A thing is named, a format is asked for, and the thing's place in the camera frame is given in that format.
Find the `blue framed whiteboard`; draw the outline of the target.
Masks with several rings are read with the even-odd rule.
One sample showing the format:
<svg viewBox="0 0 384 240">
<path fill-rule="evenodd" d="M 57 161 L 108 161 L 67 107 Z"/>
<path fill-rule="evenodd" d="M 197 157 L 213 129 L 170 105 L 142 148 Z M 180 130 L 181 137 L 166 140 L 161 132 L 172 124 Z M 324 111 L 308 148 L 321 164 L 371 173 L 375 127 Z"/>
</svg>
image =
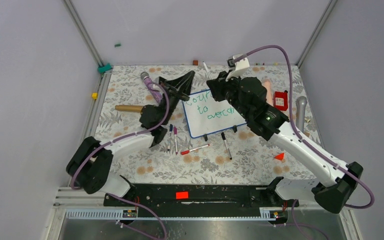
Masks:
<svg viewBox="0 0 384 240">
<path fill-rule="evenodd" d="M 215 101 L 209 89 L 192 93 L 188 101 L 182 102 L 182 106 L 189 135 L 193 139 L 246 124 L 227 100 Z"/>
</svg>

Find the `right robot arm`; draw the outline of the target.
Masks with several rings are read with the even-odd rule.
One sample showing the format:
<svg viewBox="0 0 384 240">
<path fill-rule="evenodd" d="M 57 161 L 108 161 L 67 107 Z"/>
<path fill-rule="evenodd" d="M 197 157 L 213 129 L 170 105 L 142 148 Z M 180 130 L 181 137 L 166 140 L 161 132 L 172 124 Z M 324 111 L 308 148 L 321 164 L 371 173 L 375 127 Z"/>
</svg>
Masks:
<svg viewBox="0 0 384 240">
<path fill-rule="evenodd" d="M 338 214 L 356 189 L 363 167 L 334 157 L 294 128 L 282 111 L 267 103 L 267 90 L 258 78 L 227 76 L 222 71 L 207 80 L 213 99 L 227 101 L 254 134 L 291 154 L 315 176 L 302 180 L 277 177 L 270 183 L 267 201 L 273 206 L 285 200 L 311 201 Z"/>
</svg>

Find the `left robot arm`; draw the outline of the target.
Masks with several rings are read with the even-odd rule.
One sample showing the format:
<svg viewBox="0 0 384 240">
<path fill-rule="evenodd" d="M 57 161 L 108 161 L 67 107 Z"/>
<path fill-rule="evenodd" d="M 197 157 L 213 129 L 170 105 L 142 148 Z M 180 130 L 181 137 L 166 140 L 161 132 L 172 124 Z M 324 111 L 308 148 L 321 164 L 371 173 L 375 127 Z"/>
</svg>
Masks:
<svg viewBox="0 0 384 240">
<path fill-rule="evenodd" d="M 161 77 L 155 86 L 162 93 L 157 105 L 148 104 L 140 111 L 140 127 L 137 131 L 118 136 L 106 143 L 86 137 L 66 166 L 71 176 L 70 187 L 87 194 L 103 192 L 114 195 L 124 206 L 135 200 L 134 186 L 122 175 L 111 173 L 112 163 L 142 149 L 161 143 L 168 133 L 168 124 L 179 101 L 189 100 L 195 71 L 172 80 Z"/>
</svg>

